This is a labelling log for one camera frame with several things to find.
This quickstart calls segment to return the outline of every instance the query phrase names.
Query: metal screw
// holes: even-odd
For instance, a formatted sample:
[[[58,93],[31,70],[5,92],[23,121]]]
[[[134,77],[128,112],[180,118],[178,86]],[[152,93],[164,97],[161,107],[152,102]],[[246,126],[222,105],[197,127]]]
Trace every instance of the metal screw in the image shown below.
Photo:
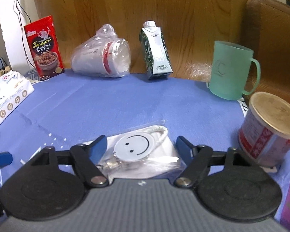
[[[104,176],[95,176],[91,178],[91,182],[96,185],[102,185],[106,182],[106,178]]]
[[[191,179],[186,178],[186,177],[180,177],[176,179],[176,184],[178,186],[188,186],[191,184]]]

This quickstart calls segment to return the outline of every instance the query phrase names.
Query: white bottle cap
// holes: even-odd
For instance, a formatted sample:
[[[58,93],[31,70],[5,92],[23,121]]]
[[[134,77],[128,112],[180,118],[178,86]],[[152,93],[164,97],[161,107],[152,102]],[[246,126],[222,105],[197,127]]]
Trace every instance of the white bottle cap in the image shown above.
[[[144,28],[148,28],[148,27],[156,27],[156,23],[154,21],[146,21],[145,23],[143,23]]]

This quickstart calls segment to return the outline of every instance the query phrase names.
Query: plastic bag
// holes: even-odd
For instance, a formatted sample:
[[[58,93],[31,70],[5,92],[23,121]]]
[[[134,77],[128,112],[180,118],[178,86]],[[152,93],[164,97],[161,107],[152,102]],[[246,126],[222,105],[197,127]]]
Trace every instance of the plastic bag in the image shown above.
[[[122,77],[129,74],[131,63],[128,42],[118,38],[110,24],[76,47],[71,56],[74,72],[94,77]]]
[[[107,138],[107,151],[96,165],[112,182],[114,178],[146,179],[161,175],[171,182],[184,169],[168,130],[151,125]]]

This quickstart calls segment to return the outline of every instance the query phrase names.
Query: smiley face keychain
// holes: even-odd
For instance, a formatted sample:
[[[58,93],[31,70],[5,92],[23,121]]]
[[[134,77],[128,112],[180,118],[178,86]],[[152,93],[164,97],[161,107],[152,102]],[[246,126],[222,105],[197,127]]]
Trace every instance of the smiley face keychain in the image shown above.
[[[152,135],[160,132],[158,140]],[[105,165],[99,165],[108,172],[118,169],[120,165],[130,165],[146,159],[168,136],[168,129],[162,125],[154,125],[146,130],[129,132],[121,137],[114,146],[113,157]]]

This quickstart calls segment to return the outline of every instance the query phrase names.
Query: cartoon character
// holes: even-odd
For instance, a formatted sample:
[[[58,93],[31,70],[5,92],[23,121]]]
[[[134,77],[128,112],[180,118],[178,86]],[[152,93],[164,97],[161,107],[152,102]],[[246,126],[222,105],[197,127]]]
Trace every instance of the cartoon character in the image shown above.
[[[122,161],[139,161],[147,157],[155,148],[155,139],[144,132],[130,133],[115,145],[114,155]]]
[[[48,38],[48,35],[49,35],[49,33],[50,33],[50,29],[49,29],[49,27],[47,27],[47,28],[48,28],[48,32],[46,32],[44,29],[42,29],[42,30],[38,33],[38,36],[39,36],[40,38],[43,38],[43,39]]]

